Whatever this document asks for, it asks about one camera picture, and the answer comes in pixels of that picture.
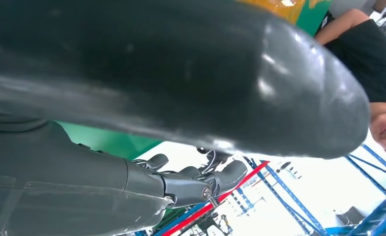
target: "machinery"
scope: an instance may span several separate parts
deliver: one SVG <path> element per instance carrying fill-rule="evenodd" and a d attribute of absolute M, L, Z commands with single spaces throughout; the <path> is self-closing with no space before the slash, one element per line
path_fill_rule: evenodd
<path fill-rule="evenodd" d="M 246 174 L 158 172 L 70 141 L 53 120 L 229 154 L 335 158 L 368 101 L 305 33 L 225 0 L 0 1 L 0 236 L 109 236 L 156 225 Z"/>

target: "black t-shirt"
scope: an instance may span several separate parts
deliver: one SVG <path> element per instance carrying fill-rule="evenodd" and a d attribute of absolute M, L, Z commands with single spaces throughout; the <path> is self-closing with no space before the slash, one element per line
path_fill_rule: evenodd
<path fill-rule="evenodd" d="M 352 72 L 370 102 L 386 102 L 386 35 L 373 20 L 325 45 Z"/>

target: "screw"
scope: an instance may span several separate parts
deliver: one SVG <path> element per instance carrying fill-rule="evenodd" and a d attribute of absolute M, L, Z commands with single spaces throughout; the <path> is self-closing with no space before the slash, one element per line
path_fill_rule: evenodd
<path fill-rule="evenodd" d="M 211 190 L 208 186 L 204 187 L 203 192 L 202 192 L 202 197 L 204 200 L 209 199 L 211 196 Z"/>

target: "transparent plastic film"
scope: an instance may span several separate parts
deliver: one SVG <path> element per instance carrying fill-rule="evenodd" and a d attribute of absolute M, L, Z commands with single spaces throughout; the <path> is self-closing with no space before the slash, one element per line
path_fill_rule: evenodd
<path fill-rule="evenodd" d="M 276 14 L 295 24 L 303 10 L 306 0 L 239 0 L 240 2 L 249 3 L 255 6 L 263 7 L 268 11 Z M 309 8 L 315 8 L 321 1 L 330 0 L 308 0 Z"/>
<path fill-rule="evenodd" d="M 12 180 L 0 184 L 0 236 L 121 235 L 156 225 L 173 203 L 113 188 L 44 182 L 15 187 Z"/>

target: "metal scaffolding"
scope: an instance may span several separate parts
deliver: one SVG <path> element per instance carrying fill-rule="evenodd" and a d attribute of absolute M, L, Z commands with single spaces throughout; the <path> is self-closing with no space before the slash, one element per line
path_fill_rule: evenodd
<path fill-rule="evenodd" d="M 377 155 L 372 149 L 370 149 L 367 145 L 362 145 L 362 147 L 367 150 L 372 156 L 374 156 L 385 168 L 386 161 L 384 161 L 379 155 Z M 365 163 L 369 166 L 372 166 L 384 173 L 386 170 L 383 168 L 377 167 L 365 160 L 362 160 L 354 155 L 347 155 L 345 158 L 355 166 L 366 178 L 368 178 L 378 189 L 380 189 L 386 195 L 386 189 L 383 188 L 378 182 L 376 182 L 361 166 L 358 165 L 357 162 Z M 252 173 L 247 175 L 244 181 L 240 184 L 242 185 L 246 181 L 248 181 L 252 176 L 258 175 L 261 181 L 269 188 L 269 190 L 274 194 L 274 196 L 280 201 L 280 203 L 284 206 L 284 208 L 288 211 L 288 213 L 296 220 L 296 222 L 300 225 L 302 230 L 307 235 L 320 235 L 320 236 L 339 236 L 339 235 L 347 235 L 347 236 L 378 236 L 380 234 L 386 234 L 386 199 L 367 217 L 364 218 L 357 225 L 348 225 L 342 227 L 333 227 L 325 229 L 320 222 L 312 215 L 309 210 L 302 204 L 302 202 L 298 199 L 298 197 L 288 188 L 288 186 L 281 180 L 278 174 L 271 169 L 267 164 L 267 161 L 258 161 L 261 164 L 258 166 L 253 159 L 249 159 L 244 157 L 245 161 L 254 169 Z M 265 167 L 270 175 L 293 199 L 293 201 L 300 207 L 305 216 L 299 214 L 296 210 L 294 210 L 289 204 L 287 204 L 281 196 L 277 193 L 277 191 L 273 188 L 264 175 L 261 173 L 261 169 Z M 219 202 L 222 202 L 227 196 L 231 195 L 232 192 L 226 193 L 218 198 Z M 253 204 L 248 200 L 246 195 L 243 193 L 243 190 L 237 188 L 237 192 L 235 193 L 237 201 L 238 198 L 241 197 L 247 207 L 243 206 L 240 202 L 239 205 L 243 211 L 242 214 L 247 214 L 249 209 L 253 208 Z M 188 210 L 185 214 L 180 216 L 178 219 L 156 232 L 154 236 L 170 236 L 177 230 L 182 229 L 183 227 L 191 224 L 197 218 L 205 214 L 207 211 L 211 210 L 213 205 L 210 203 L 203 203 L 194 206 L 190 210 Z"/>

